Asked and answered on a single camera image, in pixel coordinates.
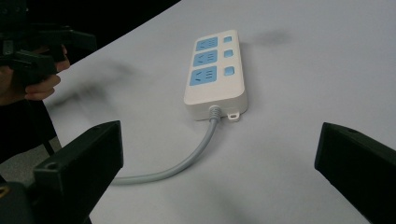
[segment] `dark background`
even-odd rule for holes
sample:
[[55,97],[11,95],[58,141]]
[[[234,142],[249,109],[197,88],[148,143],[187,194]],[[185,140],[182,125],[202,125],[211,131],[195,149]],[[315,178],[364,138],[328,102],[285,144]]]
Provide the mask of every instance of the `dark background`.
[[[27,0],[26,15],[30,23],[57,23],[95,35],[97,47],[101,48],[179,1]],[[71,63],[90,54],[69,46],[67,50]]]

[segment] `cable strain relief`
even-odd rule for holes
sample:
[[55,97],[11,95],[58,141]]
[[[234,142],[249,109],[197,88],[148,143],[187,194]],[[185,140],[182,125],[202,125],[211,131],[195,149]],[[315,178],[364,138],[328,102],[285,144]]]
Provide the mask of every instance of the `cable strain relief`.
[[217,122],[220,122],[221,108],[218,105],[212,105],[210,106],[209,110],[210,110],[209,121],[215,119]]

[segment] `black plastic bracket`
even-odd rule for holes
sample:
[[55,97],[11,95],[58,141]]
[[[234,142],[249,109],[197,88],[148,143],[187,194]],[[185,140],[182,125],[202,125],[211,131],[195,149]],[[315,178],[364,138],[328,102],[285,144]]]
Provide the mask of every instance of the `black plastic bracket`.
[[315,169],[371,223],[396,223],[395,150],[363,133],[325,122]]
[[38,164],[31,186],[0,184],[0,223],[91,224],[122,165],[120,121],[96,125]]

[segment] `electrical outlet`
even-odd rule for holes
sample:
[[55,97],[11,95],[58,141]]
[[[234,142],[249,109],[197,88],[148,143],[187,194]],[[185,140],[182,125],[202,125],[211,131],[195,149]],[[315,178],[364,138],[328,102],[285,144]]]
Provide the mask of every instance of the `electrical outlet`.
[[235,30],[207,35],[195,41],[184,103],[193,119],[209,119],[210,107],[238,121],[248,109],[239,38]]
[[200,85],[208,82],[214,82],[217,79],[216,66],[194,70],[191,73],[190,85]]
[[218,51],[216,49],[204,53],[196,54],[194,57],[193,66],[205,65],[208,63],[215,63],[218,60]]
[[204,50],[204,49],[211,49],[211,48],[215,48],[217,46],[218,46],[218,38],[215,36],[215,37],[203,39],[203,40],[197,42],[195,50],[199,51],[199,50]]

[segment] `finger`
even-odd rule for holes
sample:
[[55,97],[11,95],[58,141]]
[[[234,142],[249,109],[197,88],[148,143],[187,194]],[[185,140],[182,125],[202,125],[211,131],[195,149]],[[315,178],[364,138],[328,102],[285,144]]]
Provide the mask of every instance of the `finger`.
[[53,87],[58,85],[60,82],[61,82],[61,78],[59,76],[50,75],[47,79],[45,79],[44,81],[42,81],[40,83],[27,86],[25,88],[25,91],[28,94],[50,91],[51,89],[53,89]]
[[[67,54],[67,49],[66,49],[66,47],[65,47],[64,45],[61,45],[61,46],[62,46],[62,51],[64,52],[64,54]],[[50,47],[49,47],[49,46],[41,46],[39,49],[33,50],[33,52],[34,52],[34,53],[40,54],[40,53],[47,52],[47,51],[49,51],[49,50],[50,50]]]
[[14,70],[12,70],[9,66],[0,66],[0,76],[12,76]]
[[49,48],[48,46],[41,46],[39,49],[33,50],[33,53],[38,53],[38,54],[40,54],[40,53],[47,52],[47,51],[49,51],[49,50],[50,50],[50,48]]
[[44,100],[50,95],[52,95],[55,92],[55,89],[51,88],[48,91],[42,91],[42,92],[35,92],[35,93],[28,93],[25,95],[26,100],[32,100],[32,101],[39,101],[39,100]]
[[62,72],[63,70],[66,70],[67,68],[70,67],[70,61],[67,59],[67,56],[64,55],[64,58],[65,58],[64,61],[61,61],[61,62],[58,62],[55,64],[56,70],[58,72]]

